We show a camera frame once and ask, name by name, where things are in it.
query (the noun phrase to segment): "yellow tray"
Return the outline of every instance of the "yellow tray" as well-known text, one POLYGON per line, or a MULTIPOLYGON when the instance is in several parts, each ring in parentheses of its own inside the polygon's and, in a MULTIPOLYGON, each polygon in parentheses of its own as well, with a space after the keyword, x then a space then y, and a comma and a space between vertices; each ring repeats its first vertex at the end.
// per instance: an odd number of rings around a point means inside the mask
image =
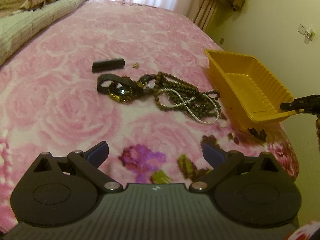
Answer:
POLYGON ((205 50, 207 76, 220 91, 228 115, 242 128, 260 129, 300 111, 282 111, 294 100, 281 82, 256 58, 219 50, 205 50))

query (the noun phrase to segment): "wall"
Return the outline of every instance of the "wall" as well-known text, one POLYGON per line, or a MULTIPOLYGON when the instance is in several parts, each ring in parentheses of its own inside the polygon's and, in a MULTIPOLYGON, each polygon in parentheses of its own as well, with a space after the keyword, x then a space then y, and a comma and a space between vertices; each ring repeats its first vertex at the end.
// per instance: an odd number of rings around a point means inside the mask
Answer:
MULTIPOLYGON (((219 6, 209 36, 224 50, 254 55, 291 91, 295 98, 320 94, 320 0, 246 0, 241 12, 219 6), (308 45, 299 24, 316 36, 308 45)), ((297 153, 300 174, 296 181, 303 204, 303 225, 320 220, 320 152, 316 117, 292 116, 284 121, 297 153)))

